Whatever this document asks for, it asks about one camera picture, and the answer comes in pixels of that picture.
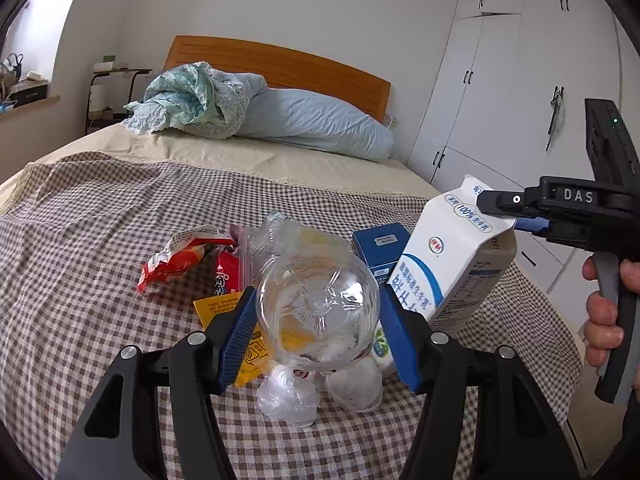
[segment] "light blue pillow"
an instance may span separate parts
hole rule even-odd
[[[355,106],[335,97],[295,89],[270,89],[255,96],[236,136],[374,162],[389,158],[394,146],[393,133]]]

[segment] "white wardrobe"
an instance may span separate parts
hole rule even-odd
[[[536,186],[543,175],[593,179],[584,99],[620,107],[618,33],[604,0],[458,0],[408,167],[440,191],[467,173],[501,190]],[[556,87],[563,120],[547,149]],[[520,268],[579,328],[597,288],[580,275],[587,253],[516,236]]]

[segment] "milk carton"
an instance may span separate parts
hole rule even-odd
[[[485,189],[491,190],[467,175],[459,189],[429,200],[389,277],[402,306],[434,330],[459,329],[516,255],[515,218],[476,207]]]

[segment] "clear plastic bottle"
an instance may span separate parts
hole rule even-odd
[[[310,244],[268,267],[256,308],[274,360],[301,370],[340,370],[371,349],[380,314],[378,285],[350,251]]]

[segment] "red packaging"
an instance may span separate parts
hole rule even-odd
[[[224,230],[211,225],[201,225],[173,235],[164,249],[154,254],[144,264],[138,291],[143,292],[147,283],[168,282],[199,263],[206,254],[207,245],[234,245],[234,240]]]
[[[216,288],[214,296],[240,290],[240,260],[224,249],[216,254]]]

